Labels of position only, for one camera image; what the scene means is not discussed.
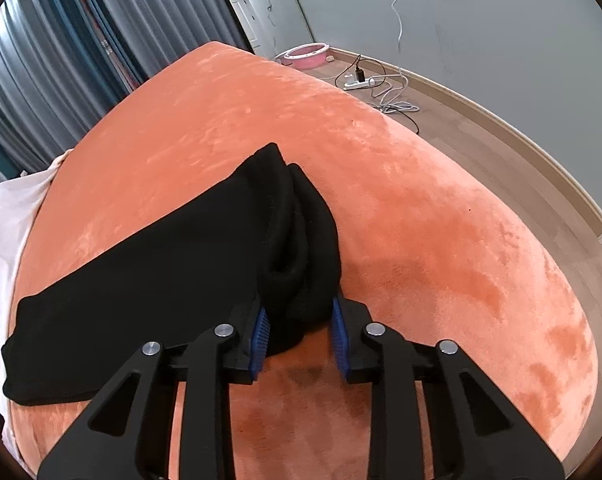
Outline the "black pants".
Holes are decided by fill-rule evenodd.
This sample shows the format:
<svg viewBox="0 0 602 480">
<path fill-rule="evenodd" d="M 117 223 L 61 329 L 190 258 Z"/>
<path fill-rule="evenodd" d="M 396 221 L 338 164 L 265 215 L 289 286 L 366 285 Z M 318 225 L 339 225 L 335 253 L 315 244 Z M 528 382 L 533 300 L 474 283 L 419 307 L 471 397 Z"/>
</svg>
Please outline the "black pants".
<svg viewBox="0 0 602 480">
<path fill-rule="evenodd" d="M 259 304 L 284 352 L 326 323 L 341 278 L 328 205 L 275 144 L 194 200 L 19 301 L 2 347 L 4 394 L 84 401 L 147 341 L 187 344 Z"/>
</svg>

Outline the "orange velvet bed cover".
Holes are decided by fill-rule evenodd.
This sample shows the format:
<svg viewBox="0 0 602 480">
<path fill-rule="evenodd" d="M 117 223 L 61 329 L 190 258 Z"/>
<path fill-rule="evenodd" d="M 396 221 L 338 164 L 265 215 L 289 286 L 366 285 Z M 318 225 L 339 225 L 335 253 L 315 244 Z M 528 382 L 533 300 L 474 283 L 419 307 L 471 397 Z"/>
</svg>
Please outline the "orange velvet bed cover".
<svg viewBox="0 0 602 480">
<path fill-rule="evenodd" d="M 269 142 L 328 203 L 344 292 L 409 339 L 458 341 L 566 457 L 594 402 L 594 336 L 517 214 L 394 120 L 220 44 L 151 78 L 68 155 L 22 254 L 16 296 L 76 270 Z"/>
</svg>

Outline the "white pillow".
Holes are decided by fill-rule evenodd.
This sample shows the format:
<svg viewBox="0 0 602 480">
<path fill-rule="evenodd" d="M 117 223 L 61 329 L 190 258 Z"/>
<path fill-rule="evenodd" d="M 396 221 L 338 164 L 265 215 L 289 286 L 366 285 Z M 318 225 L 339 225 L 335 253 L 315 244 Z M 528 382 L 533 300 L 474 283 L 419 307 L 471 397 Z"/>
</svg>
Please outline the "white pillow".
<svg viewBox="0 0 602 480">
<path fill-rule="evenodd" d="M 1 348 L 7 339 L 10 306 L 19 263 L 34 219 L 54 177 L 69 152 L 56 157 L 51 166 L 0 183 L 0 414 L 7 413 L 7 398 L 2 385 L 6 378 Z"/>
</svg>

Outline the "white power strip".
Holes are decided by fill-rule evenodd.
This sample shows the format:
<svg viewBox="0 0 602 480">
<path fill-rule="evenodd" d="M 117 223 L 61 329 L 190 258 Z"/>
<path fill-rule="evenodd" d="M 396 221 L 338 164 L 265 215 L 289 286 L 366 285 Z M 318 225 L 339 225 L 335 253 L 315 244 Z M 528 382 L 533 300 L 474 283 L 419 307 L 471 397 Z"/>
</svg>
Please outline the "white power strip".
<svg viewBox="0 0 602 480">
<path fill-rule="evenodd" d="M 345 91 L 351 90 L 361 90 L 366 88 L 376 88 L 385 82 L 385 78 L 381 77 L 368 77 L 364 80 L 353 80 L 350 82 L 345 82 L 343 84 L 343 89 Z"/>
</svg>

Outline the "grey blue curtains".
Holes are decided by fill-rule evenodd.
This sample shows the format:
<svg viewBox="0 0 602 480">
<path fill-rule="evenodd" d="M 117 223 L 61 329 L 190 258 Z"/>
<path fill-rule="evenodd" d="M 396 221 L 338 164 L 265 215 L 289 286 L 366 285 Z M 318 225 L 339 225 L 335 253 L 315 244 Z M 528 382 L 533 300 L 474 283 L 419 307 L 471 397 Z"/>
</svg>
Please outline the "grey blue curtains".
<svg viewBox="0 0 602 480">
<path fill-rule="evenodd" d="M 17 169 L 44 169 L 211 41 L 250 48 L 229 0 L 4 0 L 0 147 Z"/>
</svg>

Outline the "pink round basin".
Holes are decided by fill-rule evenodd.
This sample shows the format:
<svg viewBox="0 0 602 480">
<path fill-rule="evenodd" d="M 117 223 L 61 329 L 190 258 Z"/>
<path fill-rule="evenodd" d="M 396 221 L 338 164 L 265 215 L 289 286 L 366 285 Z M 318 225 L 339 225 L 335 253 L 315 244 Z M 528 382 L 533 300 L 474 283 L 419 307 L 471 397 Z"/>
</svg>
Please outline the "pink round basin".
<svg viewBox="0 0 602 480">
<path fill-rule="evenodd" d="M 325 42 L 300 44 L 277 54 L 275 60 L 296 70 L 314 70 L 327 62 L 329 50 L 330 45 Z"/>
</svg>

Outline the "white door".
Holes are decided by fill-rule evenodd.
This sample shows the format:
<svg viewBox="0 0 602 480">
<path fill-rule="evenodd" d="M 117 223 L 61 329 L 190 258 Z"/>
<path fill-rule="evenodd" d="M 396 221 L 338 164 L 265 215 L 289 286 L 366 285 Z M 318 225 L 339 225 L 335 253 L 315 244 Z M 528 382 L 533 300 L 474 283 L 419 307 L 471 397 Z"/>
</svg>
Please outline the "white door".
<svg viewBox="0 0 602 480">
<path fill-rule="evenodd" d="M 245 33 L 250 47 L 254 53 L 258 53 L 261 44 L 257 29 L 255 29 L 255 17 L 251 11 L 251 6 L 248 0 L 231 0 L 231 5 L 239 19 L 243 32 Z"/>
</svg>

